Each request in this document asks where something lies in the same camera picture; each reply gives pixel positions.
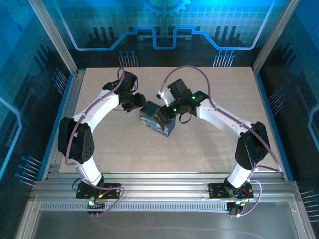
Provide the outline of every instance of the wooden work surface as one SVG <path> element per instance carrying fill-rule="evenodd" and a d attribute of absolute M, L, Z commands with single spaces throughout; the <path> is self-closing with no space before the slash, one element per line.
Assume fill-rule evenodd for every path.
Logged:
<path fill-rule="evenodd" d="M 138 76 L 138 92 L 158 105 L 156 98 L 166 75 L 174 68 L 127 68 Z M 266 125 L 271 148 L 278 151 L 269 127 L 261 97 L 250 67 L 202 67 L 211 83 L 212 98 L 234 115 L 252 123 Z M 102 87 L 116 80 L 117 68 L 87 68 L 75 114 L 85 109 Z M 196 92 L 207 92 L 203 76 L 194 69 L 183 68 L 172 74 L 168 83 L 183 79 Z M 187 124 L 176 119 L 176 126 L 165 137 L 140 121 L 140 112 L 112 111 L 93 133 L 98 169 L 103 172 L 230 172 L 236 161 L 236 143 L 210 123 L 193 117 Z M 263 165 L 276 167 L 268 154 Z M 75 172 L 64 161 L 60 172 Z"/>

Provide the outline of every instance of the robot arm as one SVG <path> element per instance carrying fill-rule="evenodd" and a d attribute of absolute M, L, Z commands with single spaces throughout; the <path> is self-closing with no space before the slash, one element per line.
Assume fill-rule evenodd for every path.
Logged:
<path fill-rule="evenodd" d="M 157 111 L 157 117 L 160 122 L 173 119 L 178 114 L 190 113 L 210 122 L 237 143 L 236 165 L 224 181 L 225 190 L 233 196 L 245 184 L 255 166 L 268 153 L 261 142 L 242 125 L 250 126 L 269 145 L 265 126 L 260 122 L 251 124 L 246 120 L 240 119 L 215 102 L 213 102 L 215 104 L 215 107 L 213 107 L 207 94 L 201 91 L 193 94 L 181 79 L 173 82 L 166 89 L 159 91 L 158 98 L 163 99 L 165 102 L 165 106 Z M 229 116 L 240 121 L 242 125 L 236 123 Z"/>
<path fill-rule="evenodd" d="M 135 85 L 137 77 L 132 73 L 125 72 L 122 84 L 107 97 L 107 93 L 111 92 L 119 81 L 107 83 L 98 97 L 90 106 L 88 106 L 81 113 L 75 115 L 73 118 L 63 118 L 60 121 L 59 137 L 58 137 L 58 150 L 66 156 L 67 146 L 70 140 L 71 132 L 76 123 L 85 116 L 73 137 L 69 158 L 75 163 L 79 173 L 83 175 L 86 182 L 95 186 L 103 186 L 104 178 L 100 171 L 97 169 L 93 159 L 94 142 L 92 133 L 99 122 L 119 104 L 123 109 L 130 112 L 138 107 L 146 104 L 146 99 L 143 95 L 135 94 Z"/>

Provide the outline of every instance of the enclosure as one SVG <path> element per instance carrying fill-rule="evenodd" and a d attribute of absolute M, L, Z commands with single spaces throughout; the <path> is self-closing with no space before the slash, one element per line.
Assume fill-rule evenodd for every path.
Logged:
<path fill-rule="evenodd" d="M 1 234 L 317 237 L 318 15 L 315 0 L 0 1 L 0 183 L 1 201 L 10 202 L 2 203 Z M 93 133 L 94 160 L 126 191 L 113 211 L 92 219 L 72 190 L 79 176 L 58 151 L 60 120 L 89 106 L 120 67 L 163 106 L 156 94 L 182 65 L 207 75 L 219 106 L 266 126 L 284 171 L 255 172 L 263 191 L 252 183 L 245 210 L 259 194 L 260 203 L 231 218 L 206 186 L 234 169 L 237 142 L 199 117 L 176 119 L 165 137 L 142 124 L 139 109 L 118 106 Z M 177 79 L 208 92 L 195 69 L 179 69 L 168 82 Z M 261 164 L 277 169 L 270 154 Z"/>

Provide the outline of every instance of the glass panel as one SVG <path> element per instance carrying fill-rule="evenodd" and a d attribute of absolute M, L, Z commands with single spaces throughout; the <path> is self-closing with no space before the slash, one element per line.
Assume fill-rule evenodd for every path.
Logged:
<path fill-rule="evenodd" d="M 318 16 L 318 1 L 300 0 L 260 72 L 270 103 L 283 101 L 273 113 L 292 174 L 309 183 L 319 167 Z"/>
<path fill-rule="evenodd" d="M 0 227 L 13 238 L 69 72 L 28 1 L 0 1 L 0 16 Z"/>
<path fill-rule="evenodd" d="M 286 0 L 57 0 L 45 6 L 79 68 L 251 66 Z"/>

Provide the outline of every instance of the box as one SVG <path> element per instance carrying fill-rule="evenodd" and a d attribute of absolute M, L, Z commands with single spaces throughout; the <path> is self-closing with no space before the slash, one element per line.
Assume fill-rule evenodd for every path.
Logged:
<path fill-rule="evenodd" d="M 155 131 L 168 137 L 173 128 L 175 127 L 176 119 L 169 120 L 164 123 L 164 131 L 159 124 L 158 118 L 156 117 L 156 110 L 161 106 L 148 101 L 148 104 L 140 109 L 140 116 L 142 124 L 154 129 Z"/>

